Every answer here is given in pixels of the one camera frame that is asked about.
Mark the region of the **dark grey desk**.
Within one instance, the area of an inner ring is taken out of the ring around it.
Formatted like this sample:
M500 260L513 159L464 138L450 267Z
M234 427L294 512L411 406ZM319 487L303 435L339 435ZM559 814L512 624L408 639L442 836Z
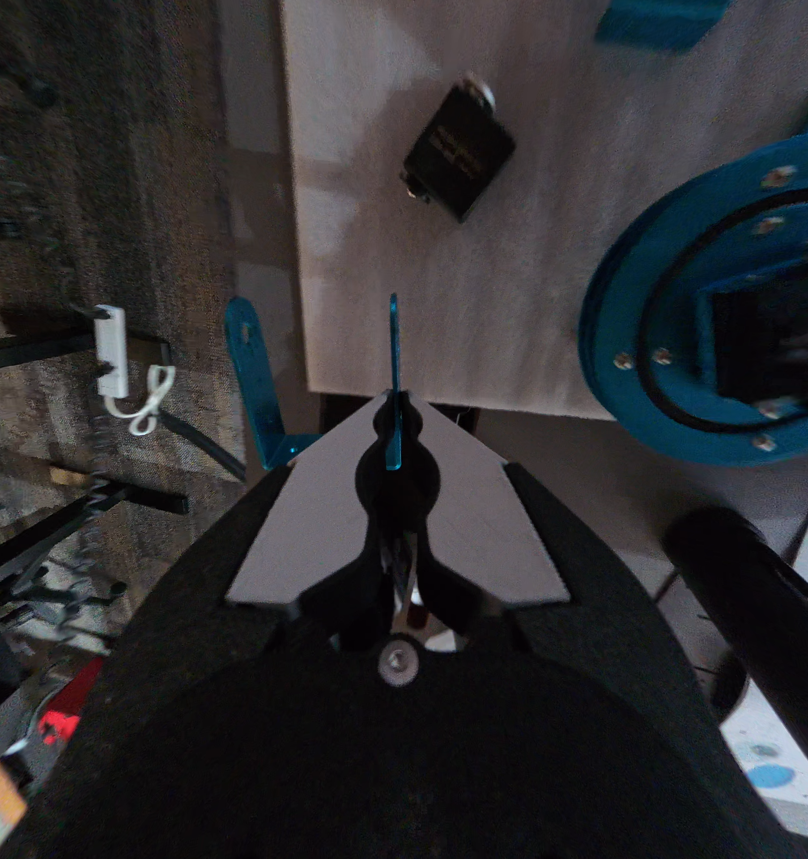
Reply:
M281 2L221 2L220 10L231 195L237 224L253 236L238 234L238 287L259 314L275 383L295 385L302 370L315 392L303 334ZM776 546L785 546L808 511L808 456L741 476L737 468L680 465L608 420L482 409L480 442L519 459L646 587L667 575L654 533L693 499L691 477L761 513Z

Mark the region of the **blue perforated servo bracket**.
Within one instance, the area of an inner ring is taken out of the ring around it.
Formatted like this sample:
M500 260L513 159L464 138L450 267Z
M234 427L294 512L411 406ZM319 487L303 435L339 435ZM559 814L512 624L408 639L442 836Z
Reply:
M685 52L722 19L730 1L613 1L595 31L602 44Z

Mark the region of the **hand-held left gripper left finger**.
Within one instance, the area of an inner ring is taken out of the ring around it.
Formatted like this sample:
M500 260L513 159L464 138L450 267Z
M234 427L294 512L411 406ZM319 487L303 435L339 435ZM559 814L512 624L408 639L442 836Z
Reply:
M376 525L357 492L357 468L381 441L383 392L307 447L238 569L226 600L287 610L346 628L377 598L383 578Z

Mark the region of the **black servo motor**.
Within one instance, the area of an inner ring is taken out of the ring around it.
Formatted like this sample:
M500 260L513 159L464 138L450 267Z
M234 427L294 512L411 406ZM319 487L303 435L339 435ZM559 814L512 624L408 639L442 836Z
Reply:
M400 179L410 198L435 202L463 224L516 148L496 118L493 91L468 74L451 87L420 132Z

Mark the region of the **red plastic item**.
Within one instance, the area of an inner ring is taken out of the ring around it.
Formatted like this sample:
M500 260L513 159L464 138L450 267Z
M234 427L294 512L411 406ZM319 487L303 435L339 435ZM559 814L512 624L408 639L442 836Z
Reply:
M104 661L103 656L88 661L41 707L35 726L44 745L54 746L70 740Z

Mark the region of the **white foam sheet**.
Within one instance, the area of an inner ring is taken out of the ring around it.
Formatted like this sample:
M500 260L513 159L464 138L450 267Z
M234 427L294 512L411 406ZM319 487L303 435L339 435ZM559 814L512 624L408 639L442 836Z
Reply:
M808 110L808 2L731 2L684 53L595 39L609 2L281 2L310 389L609 420L577 325L627 225ZM457 223L400 180L471 74L516 150Z

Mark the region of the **white power strip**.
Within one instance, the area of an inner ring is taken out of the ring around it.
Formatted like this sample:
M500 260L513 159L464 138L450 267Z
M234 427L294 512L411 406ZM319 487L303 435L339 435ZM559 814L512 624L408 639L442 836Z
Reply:
M95 306L94 335L98 360L98 392L123 400L129 394L126 313L117 306Z

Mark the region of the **black metal frame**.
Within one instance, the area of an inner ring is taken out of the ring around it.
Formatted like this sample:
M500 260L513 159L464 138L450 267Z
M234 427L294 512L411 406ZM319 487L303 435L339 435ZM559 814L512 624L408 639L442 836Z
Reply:
M170 345L161 338L130 333L124 337L128 361L165 366L172 358ZM34 361L99 349L93 332L85 328L66 329L25 337L0 338L0 370ZM238 481L244 482L246 467L222 447L182 419L167 415L163 424L169 432L182 437L213 459ZM59 592L43 596L24 596L29 582L42 567L52 549L115 506L129 502L174 515L188 514L188 499L173 493L138 487L115 480L94 480L93 495L77 499L42 521L26 528L0 544L0 590L10 600L42 600L60 603Z

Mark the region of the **blue acrylic robot base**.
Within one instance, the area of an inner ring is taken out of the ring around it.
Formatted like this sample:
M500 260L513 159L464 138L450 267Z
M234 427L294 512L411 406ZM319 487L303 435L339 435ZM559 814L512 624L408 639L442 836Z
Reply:
M629 225L592 276L578 353L598 402L659 453L808 454L808 119Z

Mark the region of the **large blue U bracket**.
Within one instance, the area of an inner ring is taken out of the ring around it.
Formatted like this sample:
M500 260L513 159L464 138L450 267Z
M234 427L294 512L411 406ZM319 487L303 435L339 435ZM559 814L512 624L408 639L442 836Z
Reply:
M225 338L261 466L270 471L286 465L318 441L320 435L285 432L266 342L249 300L238 297L229 302L225 311ZM393 429L385 448L385 467L397 471L403 463L403 428L400 318L395 293L389 299L389 343Z

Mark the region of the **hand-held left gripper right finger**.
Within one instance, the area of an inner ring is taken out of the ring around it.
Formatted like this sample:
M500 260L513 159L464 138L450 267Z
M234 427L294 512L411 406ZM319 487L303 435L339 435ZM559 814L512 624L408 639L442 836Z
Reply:
M418 583L428 610L455 632L485 611L570 602L570 591L506 471L509 463L419 396L413 445L430 457Z

